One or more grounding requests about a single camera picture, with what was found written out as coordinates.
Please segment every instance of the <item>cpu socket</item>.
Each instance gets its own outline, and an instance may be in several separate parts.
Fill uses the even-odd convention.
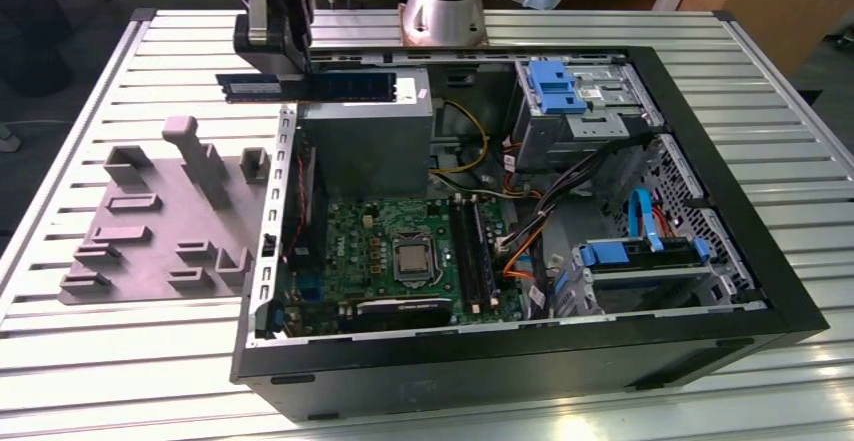
[[[407,288],[418,289],[434,279],[433,240],[425,234],[399,235],[394,238],[395,280]]]

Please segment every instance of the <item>aluminum table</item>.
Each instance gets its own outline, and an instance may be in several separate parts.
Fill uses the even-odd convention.
[[[295,425],[228,382],[238,298],[62,305],[111,146],[176,157],[163,118],[223,156],[273,145],[279,107],[227,105],[250,72],[234,11],[138,11],[0,260],[0,437],[115,440],[776,439],[854,436],[854,163],[736,22],[710,13],[487,13],[494,45],[655,47],[832,329],[681,389]],[[321,11],[323,46],[401,45],[393,11]]]

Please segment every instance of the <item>motherboard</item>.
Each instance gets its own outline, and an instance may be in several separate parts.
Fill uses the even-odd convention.
[[[493,280],[490,252],[506,233],[501,205],[494,198],[467,206],[478,214],[486,241],[483,266],[494,289],[479,302],[477,274],[463,274],[471,264],[461,251],[461,203],[454,199],[338,202],[329,206],[326,266],[319,273],[298,273],[295,290],[301,329],[298,335],[362,331],[347,320],[377,314],[382,323],[399,319],[409,327],[431,325],[433,316],[450,315],[447,325],[522,319],[515,284]],[[398,315],[405,310],[409,318]]]

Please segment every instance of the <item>orange wire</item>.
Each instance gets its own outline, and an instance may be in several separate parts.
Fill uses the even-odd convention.
[[[514,191],[513,188],[510,187],[510,177],[511,176],[513,176],[513,173],[510,173],[510,172],[505,175],[505,183],[503,183],[505,193],[507,193],[510,195],[514,195],[514,196],[525,194],[525,191]],[[543,193],[541,193],[535,189],[533,189],[530,192],[531,192],[531,195],[535,198],[542,198],[543,197]]]
[[[531,245],[531,243],[534,242],[534,240],[537,239],[537,237],[539,236],[539,233],[543,232],[543,228],[546,227],[546,223],[543,222],[543,224],[541,225],[539,228],[537,228],[537,230],[530,234],[529,239],[525,240],[525,243],[522,244],[522,247],[519,248],[519,250],[517,251],[517,254],[513,255],[513,258],[510,258],[510,261],[507,262],[507,264],[505,265],[505,269],[502,270],[502,274],[505,276],[509,276],[511,272],[514,272],[511,270],[513,265],[515,264],[515,262],[518,261],[519,257],[522,256],[522,253],[525,253],[525,251],[529,249],[529,246]]]
[[[665,234],[667,234],[669,236],[674,237],[676,233],[673,231],[673,228],[670,227],[670,222],[667,221],[667,216],[665,216],[663,211],[661,210],[659,207],[653,207],[653,213],[655,214],[655,218],[658,219],[658,221],[662,224],[662,232]]]
[[[517,277],[517,278],[526,278],[526,279],[534,279],[534,275],[531,273],[525,272],[525,271],[507,271],[505,273],[505,276]]]

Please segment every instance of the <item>green circuit board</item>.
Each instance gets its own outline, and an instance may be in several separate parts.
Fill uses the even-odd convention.
[[[513,321],[521,317],[517,289],[499,293],[494,310],[474,314],[461,300],[459,275],[449,215],[450,201],[389,200],[330,204],[327,227],[327,263],[321,281],[322,303],[318,316],[307,316],[313,334],[334,331],[335,303],[351,299],[406,296],[446,298],[454,302],[453,324]],[[506,232],[501,206],[494,199],[481,203],[487,238]],[[434,255],[434,277],[417,288],[395,279],[395,240],[417,237],[429,240]]]

